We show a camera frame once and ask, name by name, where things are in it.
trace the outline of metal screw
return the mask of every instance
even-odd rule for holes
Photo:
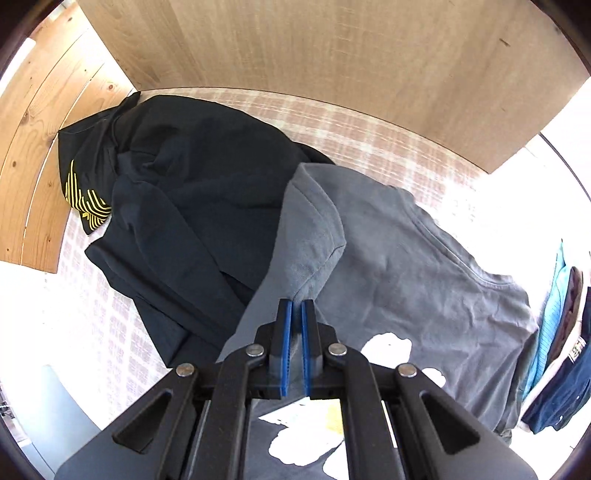
[[[248,356],[261,356],[263,353],[265,353],[265,347],[258,343],[252,343],[246,347],[246,354]]]
[[[177,367],[177,375],[179,377],[190,377],[195,373],[195,367],[191,364],[180,364]]]
[[[402,377],[412,378],[417,375],[417,367],[413,364],[402,364],[398,366],[398,373]]]
[[[329,353],[334,356],[343,356],[347,353],[347,347],[342,343],[331,343],[329,345]]]

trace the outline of clothing tag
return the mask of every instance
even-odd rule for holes
[[[575,360],[579,357],[579,355],[583,351],[583,348],[585,348],[585,345],[587,345],[587,342],[585,342],[585,340],[582,337],[579,337],[577,343],[574,344],[573,349],[569,353],[569,359],[572,363],[574,363]]]

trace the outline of wooden wall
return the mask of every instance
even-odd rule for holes
[[[239,87],[377,116],[493,171],[586,80],[530,0],[80,0],[138,90]]]
[[[133,89],[77,5],[46,20],[0,96],[0,260],[56,272],[70,206],[57,131]]]

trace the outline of blue gripper pad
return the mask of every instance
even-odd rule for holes
[[[301,350],[304,362],[304,390],[310,396],[310,344],[308,338],[308,315],[304,302],[301,303]]]
[[[289,300],[285,305],[285,326],[283,328],[283,346],[281,350],[281,396],[287,396],[290,384],[290,352],[291,352],[291,312],[293,302]]]

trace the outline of gray t-shirt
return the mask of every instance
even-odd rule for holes
[[[538,330],[527,294],[482,270],[409,192],[301,164],[267,276],[222,356],[250,343],[284,297],[296,311],[314,299],[318,318],[373,363],[416,364],[489,429],[508,436],[516,425]]]

